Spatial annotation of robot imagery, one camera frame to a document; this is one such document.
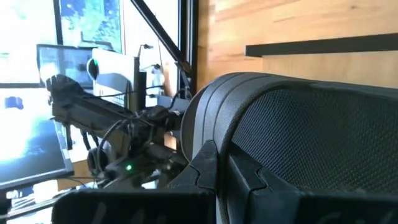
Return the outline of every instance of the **black frame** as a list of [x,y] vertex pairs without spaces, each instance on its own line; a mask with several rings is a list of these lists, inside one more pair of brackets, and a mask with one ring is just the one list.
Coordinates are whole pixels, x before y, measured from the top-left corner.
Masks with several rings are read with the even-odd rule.
[[[191,65],[189,78],[192,93],[197,92],[198,22],[199,1],[178,0],[178,47],[180,51],[185,52],[187,61]],[[178,78],[177,86],[177,90],[185,88],[181,76]]]
[[398,50],[398,33],[275,44],[247,45],[245,56],[325,54]]
[[53,6],[54,6],[54,19],[55,19],[55,33],[57,34],[57,44],[63,45],[60,0],[53,0]]

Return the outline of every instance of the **computer monitor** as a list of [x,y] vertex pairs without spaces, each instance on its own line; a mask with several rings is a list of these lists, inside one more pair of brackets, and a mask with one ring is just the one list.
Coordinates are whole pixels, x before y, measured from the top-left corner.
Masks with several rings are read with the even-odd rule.
[[15,93],[0,93],[0,192],[73,175],[62,125],[50,119],[44,90]]
[[104,97],[131,111],[146,107],[146,72],[139,70],[139,58],[116,52],[93,49],[93,59],[98,67],[93,94],[98,96],[126,93]]
[[53,75],[66,75],[86,90],[93,89],[93,80],[86,66],[94,47],[37,44],[37,66],[42,83]]

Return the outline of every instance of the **wood paneling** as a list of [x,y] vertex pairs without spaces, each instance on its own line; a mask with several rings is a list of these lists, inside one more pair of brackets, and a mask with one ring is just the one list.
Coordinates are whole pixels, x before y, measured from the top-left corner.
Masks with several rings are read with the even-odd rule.
[[396,0],[201,0],[200,17],[199,88],[238,71],[398,87],[396,52],[244,56],[249,44],[398,32]]
[[398,51],[264,57],[263,71],[313,80],[398,88]]
[[76,179],[78,181],[73,180],[73,177],[91,177],[91,172],[88,170],[86,160],[74,162],[73,169],[75,171],[75,175],[70,177],[70,179],[57,180],[58,191],[80,186],[81,184],[87,184],[93,181],[93,179]]

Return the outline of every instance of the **monitor arm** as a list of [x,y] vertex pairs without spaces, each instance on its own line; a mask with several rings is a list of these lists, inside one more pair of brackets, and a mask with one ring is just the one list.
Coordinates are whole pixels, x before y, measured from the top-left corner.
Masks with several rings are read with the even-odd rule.
[[111,147],[100,148],[110,162],[128,156],[131,147],[139,151],[152,142],[162,146],[164,134],[180,128],[183,114],[163,106],[133,113],[85,92],[65,75],[53,76],[46,82],[53,119],[106,140]]
[[[63,75],[48,79],[47,89],[51,93],[55,121],[64,126],[73,125],[99,138],[104,138],[118,121],[132,116],[132,112],[123,107],[86,93],[77,82]],[[125,129],[116,128],[106,140],[113,149],[108,154],[112,160],[126,154],[129,135]]]

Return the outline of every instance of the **desk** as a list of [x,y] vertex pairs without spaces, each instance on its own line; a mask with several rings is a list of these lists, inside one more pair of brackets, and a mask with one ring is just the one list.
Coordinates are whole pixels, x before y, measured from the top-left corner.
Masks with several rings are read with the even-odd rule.
[[[88,154],[87,150],[83,148],[69,150],[69,156],[70,160],[73,163],[73,170],[75,171],[74,175],[75,177],[91,177],[91,172],[88,170],[88,165],[86,161],[87,154]],[[89,182],[92,182],[93,180],[79,179],[79,181],[82,182],[83,184],[87,184]],[[58,179],[57,185],[58,185],[58,191],[60,191],[76,187],[81,184],[73,180]]]

